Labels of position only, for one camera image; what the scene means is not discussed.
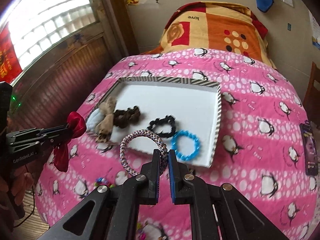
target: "red banner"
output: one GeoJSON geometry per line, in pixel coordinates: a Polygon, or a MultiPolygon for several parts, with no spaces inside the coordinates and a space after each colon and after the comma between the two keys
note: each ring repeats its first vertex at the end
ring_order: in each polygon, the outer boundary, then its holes
{"type": "Polygon", "coordinates": [[[8,23],[0,33],[0,81],[11,83],[22,69],[10,39],[8,23]]]}

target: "window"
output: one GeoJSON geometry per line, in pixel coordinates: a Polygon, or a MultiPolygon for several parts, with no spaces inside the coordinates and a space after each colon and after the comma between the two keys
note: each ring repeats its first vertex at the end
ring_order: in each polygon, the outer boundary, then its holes
{"type": "Polygon", "coordinates": [[[70,33],[95,22],[89,0],[22,0],[9,16],[22,69],[70,33]]]}

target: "orange blanket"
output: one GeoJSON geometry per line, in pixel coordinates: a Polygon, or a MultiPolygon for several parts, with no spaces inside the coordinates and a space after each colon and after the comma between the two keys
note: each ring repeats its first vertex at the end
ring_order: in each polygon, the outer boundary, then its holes
{"type": "Polygon", "coordinates": [[[268,30],[240,4],[195,2],[180,7],[167,23],[160,45],[144,54],[188,48],[219,49],[273,66],[263,39],[268,30]]]}

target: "blue bracelet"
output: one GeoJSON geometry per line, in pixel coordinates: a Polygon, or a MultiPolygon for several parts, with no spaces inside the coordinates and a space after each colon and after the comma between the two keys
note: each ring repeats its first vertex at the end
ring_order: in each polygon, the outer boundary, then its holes
{"type": "Polygon", "coordinates": [[[199,138],[195,135],[195,134],[192,134],[188,131],[184,131],[184,130],[180,130],[178,132],[176,132],[176,134],[172,137],[171,139],[171,144],[172,144],[172,149],[175,151],[176,153],[176,156],[183,160],[183,161],[190,161],[192,160],[193,158],[195,158],[198,153],[199,153],[199,150],[200,150],[200,141],[199,141],[199,138]],[[177,138],[179,136],[187,136],[191,139],[193,139],[195,141],[195,150],[193,153],[191,153],[190,155],[183,155],[181,152],[178,152],[178,145],[177,145],[177,138]]]}

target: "cable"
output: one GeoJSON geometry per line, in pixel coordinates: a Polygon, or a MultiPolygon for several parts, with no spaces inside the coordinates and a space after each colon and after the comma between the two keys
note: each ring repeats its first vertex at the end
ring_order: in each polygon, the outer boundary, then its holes
{"type": "Polygon", "coordinates": [[[31,217],[31,216],[34,214],[35,208],[36,208],[36,202],[35,202],[35,191],[34,191],[34,189],[33,189],[33,185],[32,185],[32,195],[33,195],[33,210],[32,210],[32,212],[31,212],[23,221],[21,221],[18,225],[14,226],[13,228],[17,228],[17,227],[21,226],[24,222],[26,222],[26,220],[27,220],[29,217],[31,217]]]}

